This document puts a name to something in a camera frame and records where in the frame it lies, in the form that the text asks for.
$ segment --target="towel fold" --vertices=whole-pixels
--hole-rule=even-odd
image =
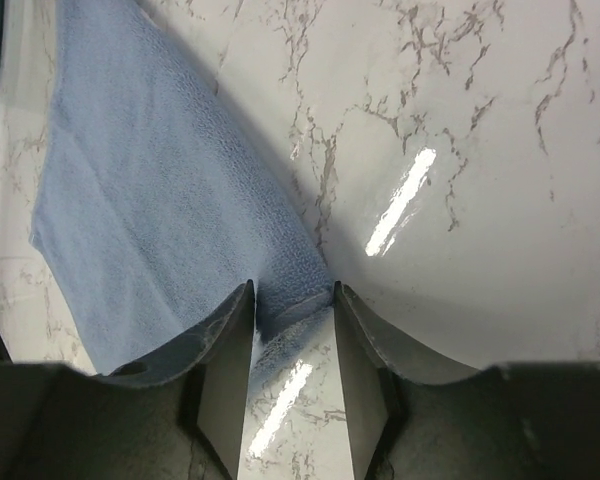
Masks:
[[[109,373],[145,355],[253,279],[260,376],[271,374],[332,300],[284,192],[133,0],[60,0],[57,27],[31,242],[95,368]]]

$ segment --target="marble countertop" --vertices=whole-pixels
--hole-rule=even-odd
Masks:
[[[600,358],[600,0],[143,0],[334,276],[475,367]],[[8,2],[0,331],[93,371],[29,245],[54,2]],[[241,478],[352,478],[332,322],[249,405]]]

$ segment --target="blue towel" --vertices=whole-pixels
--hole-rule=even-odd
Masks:
[[[271,374],[332,300],[287,197],[133,0],[61,0],[57,22],[31,242],[95,368],[110,373],[159,347],[253,279],[265,344],[256,372]]]

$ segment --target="white marble surface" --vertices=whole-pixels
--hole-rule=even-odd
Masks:
[[[600,358],[600,0],[142,4],[381,315],[476,367]],[[90,371],[27,242],[53,6],[9,8],[0,330],[16,359]],[[351,478],[338,378],[328,324],[250,405],[241,478]]]

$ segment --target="microfiber towel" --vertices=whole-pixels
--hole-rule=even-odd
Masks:
[[[95,368],[107,374],[152,351],[253,279],[265,346],[255,370],[273,373],[332,301],[326,266],[284,192],[133,0],[60,0],[56,15],[31,242]]]

